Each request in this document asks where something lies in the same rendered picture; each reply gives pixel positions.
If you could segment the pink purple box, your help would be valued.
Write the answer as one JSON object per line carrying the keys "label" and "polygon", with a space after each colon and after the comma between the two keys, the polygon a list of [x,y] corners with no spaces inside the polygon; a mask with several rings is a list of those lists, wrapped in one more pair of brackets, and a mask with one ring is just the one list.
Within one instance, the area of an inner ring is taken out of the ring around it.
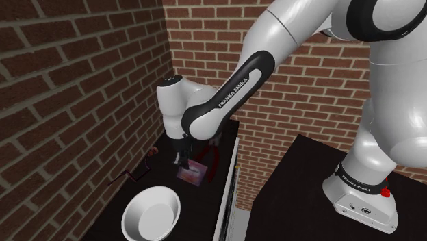
{"label": "pink purple box", "polygon": [[177,173],[177,178],[184,180],[195,186],[200,186],[206,172],[207,167],[199,162],[188,160],[188,169],[180,166]]}

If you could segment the dark purple bent tool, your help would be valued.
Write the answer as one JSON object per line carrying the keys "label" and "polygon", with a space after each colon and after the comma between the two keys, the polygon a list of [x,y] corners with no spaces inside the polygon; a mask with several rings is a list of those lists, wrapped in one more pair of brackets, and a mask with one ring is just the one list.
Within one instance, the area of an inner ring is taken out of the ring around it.
{"label": "dark purple bent tool", "polygon": [[158,152],[159,151],[157,147],[151,147],[150,151],[147,153],[143,161],[144,165],[146,166],[146,170],[139,177],[134,177],[131,172],[129,172],[128,170],[124,170],[121,172],[121,174],[119,174],[119,176],[117,176],[117,178],[109,182],[107,186],[111,186],[115,181],[117,181],[118,179],[120,179],[122,176],[125,176],[125,175],[127,175],[128,178],[130,178],[130,180],[137,183],[139,180],[141,180],[141,178],[143,178],[143,176],[145,176],[147,173],[151,171],[151,168],[148,166],[148,163],[147,163],[148,158],[158,154]]}

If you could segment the black counter with white edge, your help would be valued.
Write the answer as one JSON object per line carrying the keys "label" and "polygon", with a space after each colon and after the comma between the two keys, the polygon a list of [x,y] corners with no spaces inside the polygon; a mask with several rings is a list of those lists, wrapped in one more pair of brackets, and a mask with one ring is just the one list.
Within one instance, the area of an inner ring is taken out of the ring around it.
{"label": "black counter with white edge", "polygon": [[178,167],[173,164],[177,153],[170,138],[162,134],[155,143],[159,153],[147,160],[152,170],[136,183],[125,177],[124,185],[81,241],[127,241],[120,226],[123,212],[135,195],[152,186],[173,189],[181,201],[179,219],[165,241],[212,241],[228,172],[235,165],[233,150],[238,128],[237,120],[229,120],[223,127],[215,177],[211,182],[205,177],[199,187],[177,178]]}

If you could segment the white bowl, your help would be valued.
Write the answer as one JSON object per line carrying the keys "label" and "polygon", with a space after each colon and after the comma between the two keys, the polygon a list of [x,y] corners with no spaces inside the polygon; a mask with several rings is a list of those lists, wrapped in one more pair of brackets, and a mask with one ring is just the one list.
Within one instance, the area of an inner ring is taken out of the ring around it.
{"label": "white bowl", "polygon": [[153,186],[134,196],[126,206],[121,229],[128,241],[163,241],[172,232],[181,213],[177,193]]}

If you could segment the black robot stand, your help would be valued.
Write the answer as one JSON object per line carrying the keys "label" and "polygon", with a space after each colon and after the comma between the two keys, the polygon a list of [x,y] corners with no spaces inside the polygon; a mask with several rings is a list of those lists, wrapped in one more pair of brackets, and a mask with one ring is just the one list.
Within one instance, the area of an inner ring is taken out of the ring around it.
{"label": "black robot stand", "polygon": [[253,201],[245,241],[427,241],[427,185],[392,172],[398,227],[386,234],[337,213],[322,190],[346,153],[299,135]]}

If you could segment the red handled pliers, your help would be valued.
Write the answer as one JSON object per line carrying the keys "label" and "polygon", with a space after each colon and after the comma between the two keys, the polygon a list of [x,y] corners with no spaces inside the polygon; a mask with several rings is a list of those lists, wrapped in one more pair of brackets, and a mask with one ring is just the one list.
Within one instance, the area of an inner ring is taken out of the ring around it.
{"label": "red handled pliers", "polygon": [[208,144],[203,148],[203,150],[196,156],[195,160],[196,161],[201,161],[204,156],[212,149],[214,151],[214,161],[211,167],[211,170],[209,171],[209,174],[207,176],[208,182],[211,183],[211,181],[213,180],[213,178],[216,175],[216,171],[218,168],[218,162],[220,159],[220,155],[218,152],[218,146],[219,146],[219,141],[222,137],[222,134],[219,133],[217,136],[213,137],[212,139],[209,139]]}

